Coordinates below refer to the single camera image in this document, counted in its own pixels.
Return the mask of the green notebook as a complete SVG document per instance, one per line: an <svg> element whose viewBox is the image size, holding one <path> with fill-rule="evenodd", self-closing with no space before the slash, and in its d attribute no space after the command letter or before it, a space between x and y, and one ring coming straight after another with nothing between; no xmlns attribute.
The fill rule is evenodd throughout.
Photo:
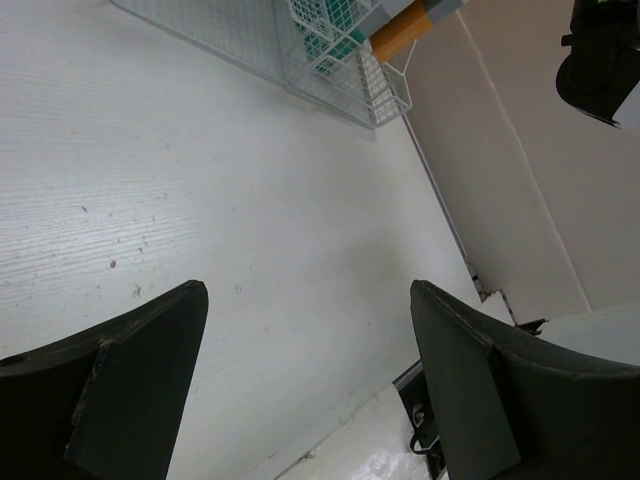
<svg viewBox="0 0 640 480"><path fill-rule="evenodd" d="M316 73L329 77L367 40L368 1L291 1L290 10Z"/></svg>

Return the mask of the orange notebook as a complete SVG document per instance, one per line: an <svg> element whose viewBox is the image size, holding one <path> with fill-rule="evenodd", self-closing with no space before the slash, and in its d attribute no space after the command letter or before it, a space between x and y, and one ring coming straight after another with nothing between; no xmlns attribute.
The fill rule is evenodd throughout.
<svg viewBox="0 0 640 480"><path fill-rule="evenodd" d="M383 1L389 20L369 37L374 56L380 63L389 62L465 4L457 0Z"/></svg>

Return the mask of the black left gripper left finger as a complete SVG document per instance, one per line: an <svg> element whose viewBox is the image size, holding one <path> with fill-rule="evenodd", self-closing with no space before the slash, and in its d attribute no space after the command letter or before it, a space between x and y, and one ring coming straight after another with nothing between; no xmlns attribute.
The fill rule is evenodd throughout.
<svg viewBox="0 0 640 480"><path fill-rule="evenodd" d="M2 359L2 478L166 478L207 314L190 280Z"/></svg>

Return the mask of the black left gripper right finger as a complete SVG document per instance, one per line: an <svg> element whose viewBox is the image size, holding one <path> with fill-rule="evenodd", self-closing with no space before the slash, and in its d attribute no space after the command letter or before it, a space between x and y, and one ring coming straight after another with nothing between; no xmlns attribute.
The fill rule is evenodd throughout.
<svg viewBox="0 0 640 480"><path fill-rule="evenodd" d="M410 309L453 479L635 479L639 370L549 343L426 280Z"/></svg>

